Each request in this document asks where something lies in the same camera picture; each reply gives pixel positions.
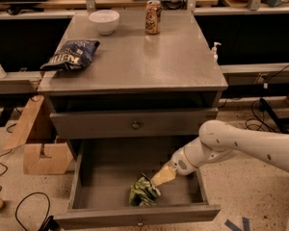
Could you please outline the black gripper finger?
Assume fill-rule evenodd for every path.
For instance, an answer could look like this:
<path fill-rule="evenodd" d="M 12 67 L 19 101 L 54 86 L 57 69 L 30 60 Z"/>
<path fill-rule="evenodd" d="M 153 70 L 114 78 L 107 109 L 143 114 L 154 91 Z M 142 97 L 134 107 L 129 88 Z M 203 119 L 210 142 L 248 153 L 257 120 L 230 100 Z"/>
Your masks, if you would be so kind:
<path fill-rule="evenodd" d="M 148 176 L 146 176 L 144 173 L 142 173 L 142 177 L 143 177 L 146 181 L 148 181 L 149 183 L 153 184 L 152 181 L 151 181 L 151 179 L 150 179 Z"/>

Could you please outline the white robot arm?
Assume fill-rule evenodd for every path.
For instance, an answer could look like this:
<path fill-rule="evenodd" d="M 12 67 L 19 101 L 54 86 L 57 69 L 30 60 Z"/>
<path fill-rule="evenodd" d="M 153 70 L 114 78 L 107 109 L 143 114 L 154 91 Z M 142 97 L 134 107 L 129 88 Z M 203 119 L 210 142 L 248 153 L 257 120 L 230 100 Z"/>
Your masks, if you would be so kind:
<path fill-rule="evenodd" d="M 198 137 L 176 150 L 148 182 L 156 189 L 177 174 L 188 175 L 203 165 L 227 160 L 234 151 L 289 173 L 289 134 L 244 130 L 209 120 L 199 127 Z"/>

